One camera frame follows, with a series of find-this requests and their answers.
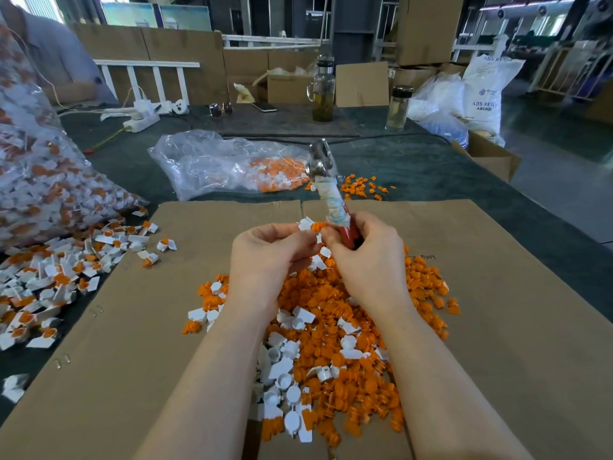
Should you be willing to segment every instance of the person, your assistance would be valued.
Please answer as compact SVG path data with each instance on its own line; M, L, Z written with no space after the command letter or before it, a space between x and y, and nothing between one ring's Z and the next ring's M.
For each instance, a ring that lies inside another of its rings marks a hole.
M52 19L34 16L10 0L0 0L0 11L35 69L38 85L53 105L118 103L72 30Z
M415 457L532 458L412 306L395 229L368 213L355 220L364 237L356 251L332 228L322 229L322 237L348 293L385 338ZM234 240L226 306L137 460L240 458L259 344L287 272L310 264L316 242L313 231L296 224L256 227Z

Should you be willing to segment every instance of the forearm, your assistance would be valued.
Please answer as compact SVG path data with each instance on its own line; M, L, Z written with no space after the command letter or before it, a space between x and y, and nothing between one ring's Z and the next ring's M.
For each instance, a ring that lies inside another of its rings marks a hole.
M55 92L51 86L44 87L43 91L52 105L65 105L95 100L97 86L92 81L75 82L73 84L57 86Z
M228 300L136 459L233 459L242 452L265 317Z
M412 303L404 297L387 303L375 323L417 458L532 458Z

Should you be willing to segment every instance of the glass jar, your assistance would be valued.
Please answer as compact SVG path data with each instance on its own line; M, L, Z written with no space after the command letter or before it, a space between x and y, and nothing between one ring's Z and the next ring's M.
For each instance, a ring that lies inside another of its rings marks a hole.
M306 96L313 102L313 121L328 123L333 119L334 90L337 84L333 71L334 58L319 56L317 73L313 82L306 87Z
M402 131L405 128L406 111L413 96L413 87L394 85L392 98L389 100L387 122L385 128L391 131Z

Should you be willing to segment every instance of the gray shirt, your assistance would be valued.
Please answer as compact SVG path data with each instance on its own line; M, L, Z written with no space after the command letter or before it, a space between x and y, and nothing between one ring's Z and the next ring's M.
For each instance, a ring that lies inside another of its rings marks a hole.
M52 19L34 16L23 10L22 13L27 32L25 53L38 69L37 82L41 87L49 87L47 81L56 87L93 81L97 85L96 101L118 103L96 63L72 30Z

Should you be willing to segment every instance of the glass pitcher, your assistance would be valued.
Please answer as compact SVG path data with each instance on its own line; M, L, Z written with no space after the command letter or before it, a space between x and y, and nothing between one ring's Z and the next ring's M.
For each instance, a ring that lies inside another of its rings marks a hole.
M332 121L334 90L337 84L333 70L334 58L332 56L318 57L317 74L313 82L306 87L306 96L313 102L313 121L320 123Z

